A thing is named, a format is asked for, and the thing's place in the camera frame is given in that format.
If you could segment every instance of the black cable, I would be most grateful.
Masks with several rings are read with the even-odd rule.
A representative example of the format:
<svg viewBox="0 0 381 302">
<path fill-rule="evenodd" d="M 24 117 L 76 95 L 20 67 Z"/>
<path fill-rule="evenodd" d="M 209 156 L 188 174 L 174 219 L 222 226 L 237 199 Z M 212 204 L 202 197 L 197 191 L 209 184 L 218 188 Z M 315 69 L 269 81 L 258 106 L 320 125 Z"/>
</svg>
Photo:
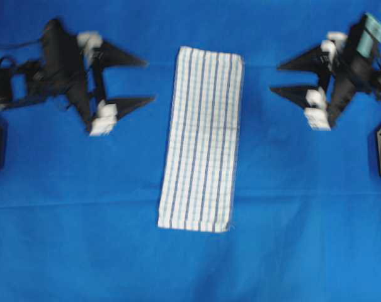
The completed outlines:
<svg viewBox="0 0 381 302">
<path fill-rule="evenodd" d="M 30 46 L 33 44 L 40 43 L 42 39 L 34 40 L 34 41 L 28 41 L 24 43 L 18 43 L 18 44 L 0 44 L 0 50 L 11 50 L 11 49 L 17 49 L 17 48 L 23 48 L 26 46 Z"/>
</svg>

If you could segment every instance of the striped towel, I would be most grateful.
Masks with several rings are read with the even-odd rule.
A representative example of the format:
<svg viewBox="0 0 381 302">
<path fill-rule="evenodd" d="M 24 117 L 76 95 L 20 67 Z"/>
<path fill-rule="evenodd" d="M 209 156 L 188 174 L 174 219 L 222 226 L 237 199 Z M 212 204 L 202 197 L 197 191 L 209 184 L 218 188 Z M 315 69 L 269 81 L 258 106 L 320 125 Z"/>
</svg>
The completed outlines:
<svg viewBox="0 0 381 302">
<path fill-rule="evenodd" d="M 158 226 L 224 232 L 232 216 L 242 57 L 181 47 Z"/>
</svg>

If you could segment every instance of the blue stripe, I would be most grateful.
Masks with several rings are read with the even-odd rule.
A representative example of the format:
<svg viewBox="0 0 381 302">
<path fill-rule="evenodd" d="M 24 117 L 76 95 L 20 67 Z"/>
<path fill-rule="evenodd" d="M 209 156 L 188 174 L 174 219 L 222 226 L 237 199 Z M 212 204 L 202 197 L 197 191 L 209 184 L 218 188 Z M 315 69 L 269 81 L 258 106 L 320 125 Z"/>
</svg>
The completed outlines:
<svg viewBox="0 0 381 302">
<path fill-rule="evenodd" d="M 223 105 L 223 102 L 221 100 L 223 100 L 223 88 L 224 88 L 224 77 L 225 77 L 225 68 L 226 68 L 226 59 L 225 59 L 225 54 L 223 53 L 222 54 L 223 56 L 223 59 L 222 59 L 222 62 L 223 62 L 223 67 L 222 67 L 222 70 L 221 70 L 221 79 L 220 79 L 220 97 L 219 97 L 219 108 L 218 108 L 218 119 L 217 119 L 217 122 L 216 122 L 216 127 L 213 127 L 215 129 L 217 129 L 217 133 L 215 135 L 215 152 L 213 153 L 213 159 L 212 159 L 212 171 L 215 172 L 216 169 L 217 169 L 217 157 L 218 157 L 218 153 L 220 153 L 221 151 L 221 145 L 219 145 L 219 138 L 220 138 L 220 133 L 219 133 L 219 130 L 221 130 L 221 111 L 222 111 L 222 105 Z M 213 196 L 213 187 L 216 185 L 217 183 L 215 181 L 212 181 L 211 182 L 211 188 L 210 188 L 210 191 L 209 191 L 209 197 L 208 197 L 208 213 L 207 213 L 207 219 L 206 219 L 206 222 L 212 222 L 210 221 L 210 214 L 211 214 L 211 211 L 212 211 L 212 208 L 213 208 L 213 203 L 212 203 L 212 200 L 214 198 Z"/>
<path fill-rule="evenodd" d="M 206 186 L 207 186 L 207 177 L 208 177 L 208 163 L 210 162 L 211 138 L 212 138 L 212 131 L 213 131 L 213 123 L 214 123 L 215 91 L 217 88 L 218 66 L 219 66 L 219 53 L 217 54 L 217 62 L 215 64 L 214 90 L 213 90 L 213 101 L 212 101 L 212 109 L 211 109 L 211 115 L 212 116 L 211 116 L 211 122 L 210 122 L 210 137 L 208 138 L 207 163 L 206 163 L 206 168 L 205 168 L 205 173 L 204 173 L 202 205 L 201 205 L 201 210 L 200 210 L 200 219 L 198 221 L 198 230 L 201 229 L 201 225 L 202 225 L 204 201 L 205 201 L 205 190 L 206 190 Z"/>
<path fill-rule="evenodd" d="M 205 142 L 206 142 L 206 132 L 207 132 L 207 129 L 208 129 L 208 126 L 207 126 L 207 117 L 208 117 L 208 105 L 210 103 L 210 86 L 211 86 L 211 81 L 212 81 L 212 65 L 213 65 L 213 53 L 210 52 L 210 56 L 208 58 L 208 77 L 206 79 L 206 86 L 207 86 L 207 89 L 206 89 L 206 100 L 205 100 L 205 109 L 204 109 L 204 117 L 203 117 L 203 120 L 205 121 L 204 122 L 204 127 L 203 127 L 203 131 L 202 131 L 202 147 L 200 149 L 200 154 L 204 154 L 204 150 L 205 150 Z M 196 177 L 196 185 L 195 185 L 195 192 L 196 194 L 198 194 L 200 192 L 200 184 L 202 183 L 202 164 L 203 164 L 203 160 L 202 158 L 200 158 L 200 160 L 198 161 L 198 175 Z M 196 216 L 196 211 L 197 211 L 197 203 L 195 205 L 195 207 L 193 208 L 193 217 Z"/>
<path fill-rule="evenodd" d="M 218 205 L 220 201 L 220 190 L 221 190 L 221 180 L 222 180 L 222 166 L 224 163 L 224 149 L 225 149 L 225 134 L 227 133 L 227 114 L 228 114 L 228 97 L 230 88 L 230 73 L 232 72 L 232 54 L 229 55 L 229 71 L 228 71 L 228 81 L 227 81 L 227 92 L 225 95 L 225 115 L 224 115 L 224 130 L 222 132 L 222 148 L 220 155 L 220 172 L 218 178 L 218 188 L 217 188 L 217 198 L 215 200 L 215 213 L 213 222 L 213 232 L 215 232 L 215 224 L 218 218 Z"/>
<path fill-rule="evenodd" d="M 197 113 L 197 127 L 196 127 L 196 138 L 195 138 L 195 148 L 193 149 L 193 160 L 191 162 L 191 172 L 190 172 L 190 184 L 189 184 L 189 191 L 188 191 L 188 200 L 186 203 L 186 214 L 185 214 L 185 223 L 184 228 L 186 229 L 186 221 L 188 219 L 189 215 L 189 204 L 191 199 L 191 187 L 193 186 L 193 175 L 195 173 L 195 163 L 196 163 L 196 153 L 197 153 L 197 146 L 198 146 L 198 132 L 200 129 L 200 113 L 202 110 L 202 99 L 203 99 L 203 82 L 204 82 L 204 68 L 205 68 L 205 55 L 206 52 L 203 54 L 203 65 L 202 65 L 202 79 L 200 80 L 200 95 L 198 98 L 198 113 Z"/>
<path fill-rule="evenodd" d="M 190 52 L 190 59 L 189 59 L 189 74 L 188 74 L 188 87 L 186 90 L 186 101 L 185 101 L 185 116 L 183 118 L 183 130 L 182 130 L 182 137 L 180 141 L 180 151 L 179 151 L 179 160 L 178 160 L 178 172 L 176 174 L 176 180 L 175 180 L 175 189 L 173 193 L 173 199 L 172 199 L 172 207 L 171 207 L 171 217 L 169 219 L 169 227 L 172 228 L 172 217 L 175 210 L 175 198 L 176 193 L 178 192 L 178 184 L 179 184 L 179 175 L 180 175 L 180 169 L 181 169 L 181 161 L 182 161 L 182 153 L 183 153 L 183 137 L 185 136 L 186 131 L 186 118 L 188 115 L 188 101 L 189 101 L 189 90 L 190 90 L 190 74 L 191 74 L 191 61 L 193 59 L 193 49 L 191 49 Z"/>
<path fill-rule="evenodd" d="M 238 84 L 238 80 L 239 80 L 238 79 L 238 66 L 239 66 L 239 64 L 238 64 L 238 61 L 237 61 L 236 58 L 237 58 L 237 56 L 235 56 L 235 59 L 234 59 L 234 61 L 235 61 L 234 62 L 234 64 L 235 64 L 235 79 L 233 80 L 233 83 L 234 83 L 235 86 L 234 86 L 234 88 L 232 90 L 232 97 L 231 97 L 232 104 L 231 104 L 230 126 L 228 127 L 228 129 L 230 131 L 235 130 L 235 135 L 236 135 L 236 129 L 232 129 L 232 122 L 235 120 L 235 118 L 234 118 L 235 112 L 234 111 L 235 111 L 235 103 L 236 103 L 236 91 L 237 91 L 236 89 L 237 89 L 237 84 Z M 230 168 L 231 168 L 231 165 L 229 163 L 231 162 L 231 160 L 234 161 L 235 157 L 231 158 L 231 156 L 230 156 L 230 150 L 229 150 L 229 152 L 228 152 L 228 158 L 227 158 L 227 163 L 228 163 L 227 164 L 227 170 L 225 172 L 225 174 L 226 174 L 225 184 L 224 184 L 224 186 L 225 186 L 225 196 L 227 196 L 228 181 L 229 180 L 231 180 L 231 181 L 233 180 L 232 178 L 229 177 Z M 230 204 L 225 204 L 224 209 L 222 211 L 221 221 L 225 221 L 225 214 L 226 214 L 227 206 L 229 207 Z"/>
<path fill-rule="evenodd" d="M 236 168 L 237 168 L 237 158 L 238 158 L 238 146 L 239 146 L 239 132 L 241 129 L 241 109 L 242 109 L 242 92 L 243 92 L 243 80 L 244 80 L 244 62 L 242 58 L 240 58 L 241 64 L 242 64 L 242 76 L 241 76 L 241 83 L 239 84 L 239 99 L 238 99 L 238 122 L 237 122 L 237 129 L 236 129 L 236 146 L 235 146 L 235 157 L 234 157 L 234 169 L 232 170 L 232 187 L 230 190 L 230 207 L 229 207 L 229 219 L 226 226 L 226 230 L 229 229 L 230 222 L 232 221 L 232 212 L 234 209 L 234 191 L 235 191 L 235 175 L 236 175 Z"/>
<path fill-rule="evenodd" d="M 190 83 L 193 83 L 193 94 L 192 94 L 192 98 L 191 98 L 191 117 L 189 119 L 189 121 L 193 121 L 193 118 L 194 118 L 194 115 L 195 115 L 195 100 L 196 100 L 196 84 L 198 82 L 198 61 L 199 61 L 199 58 L 200 58 L 200 54 L 199 53 L 196 53 L 196 62 L 195 62 L 195 71 L 193 73 L 193 77 L 190 79 L 189 78 L 189 82 Z M 190 152 L 190 143 L 191 143 L 191 136 L 189 135 L 189 144 L 186 148 L 186 155 L 184 156 L 184 161 L 183 161 L 183 167 L 185 168 L 183 170 L 183 174 L 182 174 L 182 181 L 185 179 L 185 177 L 188 175 L 188 159 L 189 159 L 189 152 Z M 180 197 L 179 197 L 179 205 L 178 205 L 178 225 L 179 225 L 179 222 L 181 222 L 180 218 L 181 218 L 181 211 L 182 211 L 182 205 L 183 205 L 183 195 L 186 191 L 186 186 L 183 186 L 182 187 L 182 190 L 181 190 L 181 194 L 180 194 Z"/>
<path fill-rule="evenodd" d="M 179 68 L 179 64 L 180 64 L 180 55 L 182 54 L 182 64 L 185 65 L 185 58 L 186 58 L 186 48 L 183 48 L 183 52 L 182 52 L 182 49 L 179 51 L 179 56 L 178 56 L 178 61 L 176 63 L 176 71 L 178 71 L 178 68 Z M 178 100 L 178 112 L 181 111 L 181 100 L 182 100 L 182 92 L 183 92 L 183 78 L 185 77 L 185 68 L 183 68 L 182 70 L 182 75 L 181 75 L 181 87 L 180 87 L 180 94 L 179 94 L 179 100 Z M 173 94 L 174 94 L 174 97 L 173 97 L 173 104 L 172 104 L 172 112 L 171 112 L 171 129 L 170 129 L 170 133 L 169 133 L 169 144 L 171 142 L 171 140 L 173 140 L 173 147 L 172 147 L 172 150 L 169 149 L 170 145 L 168 145 L 168 156 L 167 156 L 167 160 L 166 160 L 166 165 L 168 166 L 168 161 L 169 160 L 172 160 L 170 159 L 170 152 L 174 152 L 174 150 L 176 149 L 176 139 L 172 139 L 171 138 L 171 135 L 173 134 L 172 133 L 172 130 L 173 130 L 173 116 L 175 115 L 175 107 L 176 107 L 176 93 L 177 93 L 177 80 L 178 78 L 175 77 L 175 88 L 174 88 L 174 91 L 173 91 Z M 167 188 L 166 188 L 166 197 L 165 197 L 165 200 L 164 200 L 164 211 L 163 211 L 163 214 L 162 214 L 162 219 L 165 219 L 165 215 L 166 215 L 166 212 L 168 210 L 168 196 L 169 196 L 169 192 L 171 191 L 171 183 L 172 183 L 172 174 L 173 174 L 173 164 L 171 165 L 171 170 L 169 171 L 169 176 L 168 176 L 168 183 L 167 183 Z"/>
</svg>

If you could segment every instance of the blue fabric surface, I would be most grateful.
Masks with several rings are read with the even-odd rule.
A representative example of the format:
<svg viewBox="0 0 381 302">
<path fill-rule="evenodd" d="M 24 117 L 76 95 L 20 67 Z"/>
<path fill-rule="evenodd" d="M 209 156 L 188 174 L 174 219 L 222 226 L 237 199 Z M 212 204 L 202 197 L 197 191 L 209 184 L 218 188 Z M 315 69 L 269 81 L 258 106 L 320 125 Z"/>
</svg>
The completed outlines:
<svg viewBox="0 0 381 302">
<path fill-rule="evenodd" d="M 157 99 L 101 138 L 58 110 L 64 98 L 2 114 L 0 301 L 381 301 L 381 103 L 357 95 L 318 133 L 268 89 L 315 82 L 275 65 L 365 11 L 381 20 L 381 1 L 1 0 L 0 43 L 61 16 L 149 60 L 106 71 L 110 97 Z M 156 227 L 181 45 L 246 63 L 234 228 L 221 235 Z"/>
</svg>

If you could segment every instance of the white clamp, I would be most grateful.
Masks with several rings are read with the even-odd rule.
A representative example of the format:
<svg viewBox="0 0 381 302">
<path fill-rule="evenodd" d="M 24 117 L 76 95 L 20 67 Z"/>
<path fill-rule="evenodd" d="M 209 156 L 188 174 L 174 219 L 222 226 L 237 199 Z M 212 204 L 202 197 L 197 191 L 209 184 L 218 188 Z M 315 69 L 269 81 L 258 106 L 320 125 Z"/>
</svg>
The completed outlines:
<svg viewBox="0 0 381 302">
<path fill-rule="evenodd" d="M 327 120 L 327 112 L 318 108 L 305 108 L 305 116 L 308 124 L 313 130 L 330 131 L 330 125 Z"/>
<path fill-rule="evenodd" d="M 102 36 L 97 31 L 85 31 L 77 35 L 78 46 L 84 48 L 85 57 L 91 65 L 94 55 L 94 48 L 100 47 L 103 43 Z"/>
<path fill-rule="evenodd" d="M 306 100 L 311 107 L 318 107 L 319 109 L 326 109 L 326 93 L 322 87 L 319 87 L 318 90 L 309 89 L 306 93 Z"/>
<path fill-rule="evenodd" d="M 92 121 L 92 128 L 89 135 L 99 136 L 109 134 L 117 123 L 116 104 L 105 104 L 105 101 L 102 100 L 98 105 L 96 115 L 98 117 Z"/>
</svg>

